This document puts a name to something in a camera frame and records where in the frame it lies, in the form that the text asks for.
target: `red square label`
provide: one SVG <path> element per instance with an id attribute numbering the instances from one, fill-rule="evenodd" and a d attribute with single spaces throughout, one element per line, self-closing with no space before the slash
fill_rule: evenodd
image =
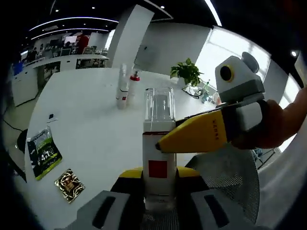
<path id="1" fill-rule="evenodd" d="M 148 161 L 149 177 L 167 178 L 167 161 Z"/>

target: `gold package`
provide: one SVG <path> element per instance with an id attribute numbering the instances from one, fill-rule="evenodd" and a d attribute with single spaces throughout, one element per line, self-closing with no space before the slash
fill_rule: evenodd
<path id="1" fill-rule="evenodd" d="M 54 184 L 59 187 L 68 203 L 71 203 L 85 189 L 71 169 L 66 170 Z"/>

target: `green leaves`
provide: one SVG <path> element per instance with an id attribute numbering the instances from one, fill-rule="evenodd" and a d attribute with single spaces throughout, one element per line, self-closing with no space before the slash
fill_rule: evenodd
<path id="1" fill-rule="evenodd" d="M 171 67 L 171 78 L 184 78 L 185 83 L 191 83 L 192 86 L 197 86 L 201 82 L 198 77 L 201 73 L 190 58 L 187 58 L 185 62 L 178 62 L 177 65 L 178 66 Z"/>
<path id="2" fill-rule="evenodd" d="M 186 60 L 186 64 L 187 64 L 187 65 L 191 65 L 191 64 L 192 64 L 192 62 L 191 62 L 191 59 L 190 59 L 190 58 L 188 58 L 188 59 Z"/>

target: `white wall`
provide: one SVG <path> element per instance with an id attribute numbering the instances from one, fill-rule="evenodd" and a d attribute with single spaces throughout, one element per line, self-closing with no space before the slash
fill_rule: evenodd
<path id="1" fill-rule="evenodd" d="M 271 60 L 267 75 L 264 79 L 263 85 L 265 89 L 265 100 L 275 100 L 280 102 L 284 89 L 288 81 L 288 74 Z"/>
<path id="2" fill-rule="evenodd" d="M 109 34 L 91 33 L 88 46 L 97 46 L 97 50 L 104 49 L 108 35 Z"/>
<path id="3" fill-rule="evenodd" d="M 141 69 L 170 74 L 171 66 L 190 58 L 196 62 L 210 28 L 183 23 L 152 23 L 148 26 L 137 64 Z"/>

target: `white bottle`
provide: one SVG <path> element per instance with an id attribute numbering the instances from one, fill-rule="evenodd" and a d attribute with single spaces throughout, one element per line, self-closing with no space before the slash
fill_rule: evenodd
<path id="1" fill-rule="evenodd" d="M 119 90 L 119 99 L 117 99 L 117 107 L 119 109 L 125 109 L 127 106 L 127 97 L 129 92 L 129 82 L 123 80 L 121 88 Z"/>
<path id="2" fill-rule="evenodd" d="M 121 85 L 126 77 L 127 73 L 127 66 L 126 64 L 121 64 L 119 69 L 119 77 L 118 77 L 118 84 L 117 84 L 117 91 L 116 91 L 116 99 L 120 98 L 120 88 Z"/>
<path id="3" fill-rule="evenodd" d="M 138 84 L 138 82 L 140 81 L 140 77 L 139 77 L 139 73 L 136 70 L 134 75 L 130 76 L 130 85 L 129 85 L 129 97 L 128 97 L 128 104 L 131 104 L 134 100 L 135 97 L 135 92 L 136 92 L 136 85 Z"/>

